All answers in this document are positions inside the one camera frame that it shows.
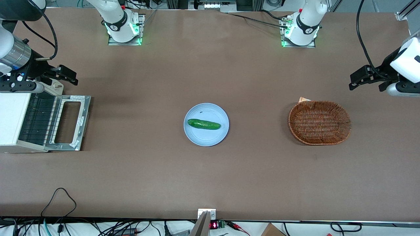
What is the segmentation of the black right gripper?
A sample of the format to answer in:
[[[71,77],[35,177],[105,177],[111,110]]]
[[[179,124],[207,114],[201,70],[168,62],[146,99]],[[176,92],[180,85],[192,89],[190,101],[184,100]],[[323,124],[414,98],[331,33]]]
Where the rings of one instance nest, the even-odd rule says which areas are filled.
[[[53,79],[63,80],[69,82],[72,85],[78,85],[78,79],[76,78],[77,73],[72,69],[64,65],[53,67],[48,64],[47,61],[37,61],[37,58],[42,56],[34,50],[31,50],[29,61],[21,68],[12,70],[10,73],[10,79],[17,80],[18,74],[23,74],[23,79],[36,79],[41,78],[41,82],[45,85],[51,86]]]

